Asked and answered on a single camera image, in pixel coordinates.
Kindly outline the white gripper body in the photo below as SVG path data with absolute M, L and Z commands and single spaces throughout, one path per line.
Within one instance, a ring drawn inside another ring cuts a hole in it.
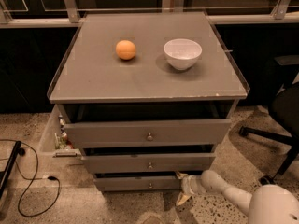
M 204 192 L 199 175 L 185 175 L 181 179 L 181 189 L 186 195 L 197 195 Z

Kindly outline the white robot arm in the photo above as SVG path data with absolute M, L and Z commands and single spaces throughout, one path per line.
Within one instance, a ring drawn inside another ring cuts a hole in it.
M 278 185 L 267 184 L 251 194 L 227 183 L 212 170 L 200 175 L 176 171 L 176 176 L 181 187 L 176 206 L 192 196 L 214 192 L 237 207 L 248 218 L 248 224 L 299 224 L 299 201 Z

